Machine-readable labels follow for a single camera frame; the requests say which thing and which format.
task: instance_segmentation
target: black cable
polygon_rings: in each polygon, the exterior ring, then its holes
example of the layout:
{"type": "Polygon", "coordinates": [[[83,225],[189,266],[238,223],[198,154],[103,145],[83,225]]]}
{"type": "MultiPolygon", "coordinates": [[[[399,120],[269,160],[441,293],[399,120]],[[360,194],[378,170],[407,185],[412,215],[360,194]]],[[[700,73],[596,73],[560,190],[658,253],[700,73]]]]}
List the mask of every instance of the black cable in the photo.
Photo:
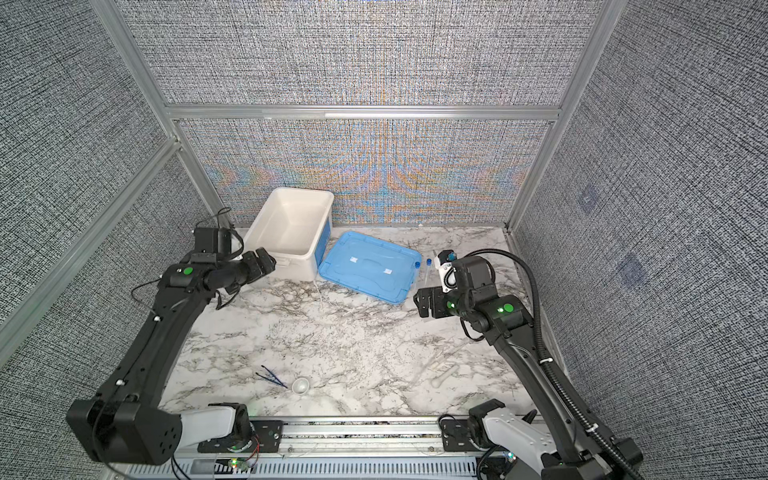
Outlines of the black cable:
{"type": "Polygon", "coordinates": [[[451,273],[454,273],[456,271],[455,268],[451,267],[448,272],[445,273],[445,276],[442,278],[442,284],[445,285],[447,288],[453,288],[456,286],[456,281],[454,280],[453,283],[448,283],[448,278],[451,276],[451,273]]]}
{"type": "Polygon", "coordinates": [[[96,461],[103,463],[105,467],[109,468],[113,473],[116,473],[118,475],[122,475],[127,480],[138,480],[135,477],[131,477],[130,475],[123,473],[119,470],[117,470],[115,467],[109,464],[109,462],[101,460],[104,456],[102,455],[104,451],[102,450],[101,453],[99,453],[99,450],[101,450],[101,445],[98,443],[98,439],[96,438],[96,429],[98,428],[98,421],[101,420],[101,415],[104,413],[104,410],[107,408],[107,404],[112,401],[114,398],[114,394],[117,393],[117,390],[112,392],[112,395],[109,396],[106,402],[104,402],[104,405],[101,406],[101,409],[98,411],[98,415],[96,415],[96,420],[94,421],[94,428],[91,430],[91,441],[94,444],[94,456],[96,457],[96,461]]]}
{"type": "Polygon", "coordinates": [[[472,342],[482,342],[483,340],[485,340],[485,335],[480,335],[477,338],[473,338],[473,337],[469,336],[469,330],[467,330],[467,326],[464,324],[465,320],[463,318],[459,318],[459,321],[462,323],[462,330],[464,330],[464,334],[472,342]]]}
{"type": "Polygon", "coordinates": [[[176,477],[176,480],[184,480],[179,476],[179,474],[176,473],[176,464],[173,462],[173,460],[171,460],[170,462],[170,470],[174,473],[174,477],[176,477]]]}
{"type": "MultiPolygon", "coordinates": [[[[171,454],[171,456],[170,456],[170,469],[171,470],[174,469],[174,465],[176,465],[176,468],[179,469],[179,472],[181,472],[181,474],[184,475],[184,478],[186,478],[187,480],[192,480],[192,478],[190,478],[190,476],[187,475],[187,473],[184,471],[184,469],[181,468],[181,465],[179,465],[179,461],[176,460],[176,457],[171,454]]],[[[176,471],[174,471],[174,476],[176,478],[178,478],[178,480],[181,480],[179,475],[176,474],[176,471]]]]}
{"type": "MultiPolygon", "coordinates": [[[[136,365],[136,362],[141,357],[141,354],[144,353],[145,349],[147,348],[147,345],[149,345],[149,342],[152,339],[152,336],[154,335],[154,331],[156,328],[157,328],[157,322],[153,322],[152,331],[149,332],[149,336],[147,337],[147,341],[144,343],[144,346],[142,346],[141,350],[139,350],[139,354],[136,355],[136,358],[134,359],[134,362],[131,364],[131,366],[128,367],[127,370],[124,370],[126,374],[128,374],[134,368],[134,366],[136,365]]],[[[123,472],[120,472],[119,470],[116,470],[114,467],[112,467],[112,465],[109,465],[109,462],[105,462],[101,460],[104,457],[103,455],[104,451],[101,450],[101,445],[99,445],[98,439],[96,437],[96,431],[98,430],[98,421],[101,420],[101,416],[104,414],[104,410],[107,409],[107,405],[109,405],[109,402],[112,401],[112,399],[117,393],[118,391],[114,390],[112,392],[112,395],[110,395],[109,398],[107,398],[107,400],[104,401],[104,405],[101,406],[101,408],[98,411],[98,414],[96,415],[96,419],[94,420],[94,428],[91,430],[91,441],[94,444],[94,456],[96,457],[97,462],[103,463],[104,466],[109,468],[113,473],[123,475],[125,478],[127,478],[127,480],[137,480],[135,477],[131,477],[128,474],[125,474],[123,472]]]]}
{"type": "MultiPolygon", "coordinates": [[[[544,332],[541,328],[541,304],[539,303],[538,298],[538,286],[536,285],[536,279],[533,276],[531,267],[529,267],[528,264],[517,255],[497,248],[483,248],[480,250],[475,250],[474,252],[468,253],[467,257],[471,255],[479,255],[482,253],[495,253],[496,255],[502,255],[514,260],[519,266],[522,267],[523,270],[525,270],[525,274],[528,275],[528,282],[531,284],[531,303],[533,304],[533,337],[534,343],[536,344],[536,353],[540,361],[549,358],[547,357],[549,354],[546,353],[547,345],[544,342],[544,332]]],[[[578,420],[579,424],[581,424],[581,427],[584,428],[584,430],[592,429],[594,426],[589,422],[587,416],[581,411],[579,406],[576,405],[576,402],[574,402],[571,396],[568,395],[568,392],[560,383],[558,377],[554,374],[554,370],[552,369],[550,362],[540,362],[539,365],[541,365],[541,369],[547,376],[547,379],[551,383],[552,388],[562,399],[563,403],[571,412],[571,414],[578,420]]],[[[624,455],[614,445],[609,443],[608,440],[606,440],[605,437],[600,434],[600,432],[594,430],[592,432],[588,432],[588,434],[594,440],[594,442],[598,444],[603,452],[606,452],[608,456],[610,456],[611,459],[613,459],[613,461],[616,462],[616,464],[619,465],[627,473],[627,475],[632,477],[634,480],[644,480],[640,472],[638,472],[624,457],[624,455]]]]}
{"type": "Polygon", "coordinates": [[[478,478],[478,480],[482,480],[482,478],[480,478],[480,467],[482,467],[483,464],[488,461],[488,457],[490,457],[493,452],[498,449],[498,447],[499,445],[493,445],[490,449],[486,450],[485,453],[482,454],[482,457],[480,457],[478,460],[477,470],[475,471],[475,476],[478,478]]]}
{"type": "Polygon", "coordinates": [[[215,218],[216,219],[216,225],[219,228],[221,228],[221,222],[219,221],[219,217],[221,217],[224,214],[228,214],[231,211],[232,211],[232,209],[229,208],[229,207],[221,208],[221,209],[219,209],[219,211],[215,215],[211,215],[210,217],[205,217],[204,219],[202,219],[199,222],[197,222],[196,224],[194,224],[194,227],[198,228],[201,223],[207,222],[208,220],[211,220],[211,219],[215,218]]]}
{"type": "MultiPolygon", "coordinates": [[[[458,427],[458,426],[460,426],[460,424],[458,423],[458,420],[456,420],[456,417],[454,417],[454,416],[453,416],[453,415],[451,415],[450,413],[443,413],[442,415],[440,415],[440,416],[437,418],[437,426],[438,426],[438,427],[440,427],[440,429],[441,429],[441,430],[443,430],[441,422],[442,422],[443,420],[445,420],[445,419],[448,419],[448,418],[450,418],[450,419],[453,419],[453,420],[456,422],[456,426],[457,426],[457,427],[458,427]]],[[[449,431],[448,431],[448,427],[446,427],[446,428],[445,428],[445,434],[446,434],[447,436],[449,436],[449,437],[453,437],[453,438],[455,438],[455,435],[453,435],[451,432],[449,432],[449,431]]]]}
{"type": "Polygon", "coordinates": [[[157,312],[154,311],[154,308],[152,308],[151,306],[147,305],[146,303],[144,303],[141,300],[139,300],[138,298],[136,298],[134,293],[136,293],[136,290],[139,290],[143,286],[151,285],[152,283],[157,283],[159,281],[160,281],[160,279],[158,278],[157,280],[151,280],[149,282],[142,283],[141,285],[136,285],[134,288],[131,289],[131,298],[134,299],[134,302],[136,302],[139,305],[141,305],[142,307],[146,308],[147,310],[152,312],[154,315],[157,315],[157,312]]]}
{"type": "Polygon", "coordinates": [[[225,261],[225,262],[228,261],[228,260],[232,260],[233,258],[237,257],[238,255],[241,255],[243,253],[243,249],[245,249],[245,243],[243,242],[243,238],[240,236],[240,234],[237,232],[237,230],[235,230],[233,228],[230,228],[229,230],[230,230],[230,233],[233,234],[235,236],[235,238],[237,238],[237,241],[240,242],[240,248],[238,248],[237,250],[233,251],[229,255],[225,256],[222,259],[222,261],[225,261]]]}
{"type": "Polygon", "coordinates": [[[218,292],[218,290],[216,291],[216,293],[217,293],[217,294],[218,294],[218,296],[219,296],[218,300],[216,301],[216,310],[221,310],[221,309],[223,309],[225,306],[227,306],[227,305],[229,305],[230,303],[232,303],[232,300],[235,300],[235,297],[237,296],[237,294],[238,294],[238,293],[240,293],[240,289],[237,289],[237,291],[236,291],[235,293],[233,293],[233,294],[232,294],[232,296],[230,297],[230,299],[229,299],[229,300],[227,300],[227,302],[226,302],[224,305],[222,305],[222,303],[221,303],[221,293],[219,293],[219,292],[218,292]]]}

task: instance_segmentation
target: gray fabric wall panel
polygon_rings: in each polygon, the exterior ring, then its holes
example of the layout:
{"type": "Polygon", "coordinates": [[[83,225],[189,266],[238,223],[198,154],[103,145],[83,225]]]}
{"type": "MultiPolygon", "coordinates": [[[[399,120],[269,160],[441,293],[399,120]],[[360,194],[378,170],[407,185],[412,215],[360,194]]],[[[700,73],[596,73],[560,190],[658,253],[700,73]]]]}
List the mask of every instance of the gray fabric wall panel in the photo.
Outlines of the gray fabric wall panel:
{"type": "Polygon", "coordinates": [[[86,1],[0,5],[0,323],[164,134],[86,1]]]}
{"type": "Polygon", "coordinates": [[[172,103],[559,104],[600,0],[118,0],[172,103]]]}
{"type": "Polygon", "coordinates": [[[277,187],[330,190],[340,223],[501,223],[544,121],[185,120],[233,221],[277,187]]]}
{"type": "MultiPolygon", "coordinates": [[[[143,324],[147,311],[131,299],[131,288],[191,250],[192,226],[207,215],[172,158],[0,370],[0,478],[98,476],[101,466],[66,425],[67,409],[94,394],[143,324]],[[28,466],[38,440],[45,462],[28,466]]],[[[137,294],[151,303],[156,292],[148,286],[137,294]]]]}
{"type": "Polygon", "coordinates": [[[755,2],[630,2],[516,233],[649,479],[768,478],[766,25],[755,2]]]}

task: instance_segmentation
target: blue tweezers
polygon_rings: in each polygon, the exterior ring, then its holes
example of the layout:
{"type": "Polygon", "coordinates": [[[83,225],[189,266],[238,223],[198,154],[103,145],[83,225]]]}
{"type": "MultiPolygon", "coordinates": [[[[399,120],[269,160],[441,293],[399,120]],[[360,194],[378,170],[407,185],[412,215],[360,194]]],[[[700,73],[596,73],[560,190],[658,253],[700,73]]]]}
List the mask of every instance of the blue tweezers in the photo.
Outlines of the blue tweezers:
{"type": "Polygon", "coordinates": [[[281,386],[283,388],[286,388],[286,389],[288,388],[288,386],[285,383],[281,382],[280,379],[277,378],[277,375],[275,375],[272,372],[272,370],[268,369],[264,365],[262,365],[261,368],[265,369],[270,375],[269,376],[264,376],[264,375],[259,375],[256,372],[254,372],[254,373],[256,373],[261,378],[265,379],[267,382],[274,383],[275,385],[279,385],[279,386],[281,386]]]}

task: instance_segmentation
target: white storage box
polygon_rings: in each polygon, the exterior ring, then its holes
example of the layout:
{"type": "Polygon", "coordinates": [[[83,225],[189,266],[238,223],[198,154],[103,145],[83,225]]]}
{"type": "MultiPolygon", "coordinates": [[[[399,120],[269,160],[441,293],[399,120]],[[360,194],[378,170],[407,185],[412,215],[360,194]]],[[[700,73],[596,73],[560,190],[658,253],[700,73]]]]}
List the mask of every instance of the white storage box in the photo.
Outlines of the white storage box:
{"type": "Polygon", "coordinates": [[[331,234],[333,194],[277,188],[243,238],[245,251],[264,247],[277,262],[270,276],[311,282],[331,234]]]}

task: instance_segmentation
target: marble tabletop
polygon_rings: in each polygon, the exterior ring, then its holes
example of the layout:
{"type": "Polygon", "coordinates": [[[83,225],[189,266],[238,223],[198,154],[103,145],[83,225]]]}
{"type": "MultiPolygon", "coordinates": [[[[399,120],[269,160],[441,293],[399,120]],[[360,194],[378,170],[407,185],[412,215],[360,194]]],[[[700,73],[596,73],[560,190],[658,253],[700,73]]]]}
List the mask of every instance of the marble tabletop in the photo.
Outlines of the marble tabletop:
{"type": "MultiPolygon", "coordinates": [[[[424,259],[447,248],[459,256],[483,247],[507,250],[497,227],[342,227],[332,230],[329,247],[350,230],[412,248],[424,259]]],[[[489,259],[500,294],[522,298],[512,262],[489,259]]],[[[434,270],[430,277],[437,285],[434,270]]],[[[212,303],[197,319],[161,407],[179,412],[241,402],[251,415],[437,415],[466,414],[496,398],[517,413],[533,408],[493,348],[469,341],[456,317],[420,318],[411,296],[393,306],[319,277],[267,277],[245,286],[228,307],[216,311],[212,303]],[[261,379],[262,366],[288,386],[305,376],[309,392],[299,396],[261,379]],[[453,366],[458,370],[434,387],[431,381],[453,366]]]]}

